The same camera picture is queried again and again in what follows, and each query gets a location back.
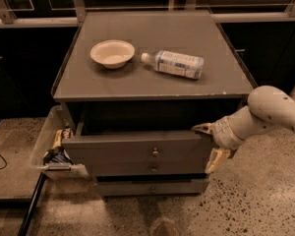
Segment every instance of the floor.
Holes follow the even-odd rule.
[[[0,199],[30,197],[31,150],[44,119],[0,122]],[[250,137],[198,196],[105,198],[84,179],[45,182],[28,235],[295,235],[295,135]],[[0,235],[17,235],[23,209],[0,208]]]

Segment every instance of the cabinet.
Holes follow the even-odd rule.
[[[123,68],[93,63],[91,48],[131,42]],[[203,56],[198,80],[155,72],[140,61],[159,49]],[[253,89],[207,11],[87,13],[53,97],[74,132],[63,146],[103,196],[200,193],[214,142],[193,125],[231,114]]]

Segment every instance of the bottle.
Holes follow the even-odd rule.
[[[152,65],[154,70],[197,80],[202,71],[205,60],[201,57],[190,56],[170,51],[160,50],[156,54],[143,53],[141,60]]]

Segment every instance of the bowl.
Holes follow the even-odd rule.
[[[105,68],[116,69],[125,65],[135,54],[132,44],[122,40],[98,43],[90,51],[90,58]]]

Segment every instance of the white robotic hand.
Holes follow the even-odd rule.
[[[295,101],[278,88],[262,86],[249,94],[248,106],[214,123],[194,126],[193,131],[212,135],[220,146],[212,150],[206,173],[215,171],[248,137],[267,133],[277,125],[295,133]]]

